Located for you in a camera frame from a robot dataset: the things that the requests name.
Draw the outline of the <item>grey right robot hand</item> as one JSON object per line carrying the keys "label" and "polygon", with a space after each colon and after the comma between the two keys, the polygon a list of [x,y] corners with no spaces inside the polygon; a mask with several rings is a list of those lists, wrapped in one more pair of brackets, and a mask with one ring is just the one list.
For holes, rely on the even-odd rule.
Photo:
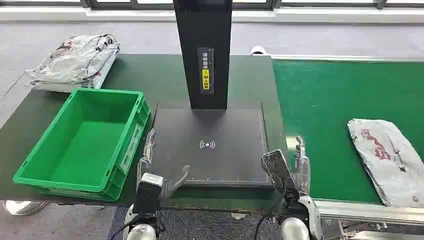
{"label": "grey right robot hand", "polygon": [[295,169],[292,173],[296,189],[304,196],[310,194],[311,166],[306,156],[306,146],[301,136],[296,137]]}

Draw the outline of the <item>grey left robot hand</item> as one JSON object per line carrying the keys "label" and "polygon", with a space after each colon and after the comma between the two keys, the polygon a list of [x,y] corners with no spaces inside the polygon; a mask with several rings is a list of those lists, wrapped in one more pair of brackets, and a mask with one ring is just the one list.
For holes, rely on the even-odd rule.
{"label": "grey left robot hand", "polygon": [[[153,127],[146,135],[145,144],[143,147],[142,157],[138,160],[137,173],[136,173],[136,186],[142,181],[143,174],[151,174],[153,153],[156,146],[155,141],[156,130]],[[186,164],[182,167],[177,175],[171,180],[162,180],[162,189],[159,201],[169,199],[179,189],[189,176],[190,165]]]}

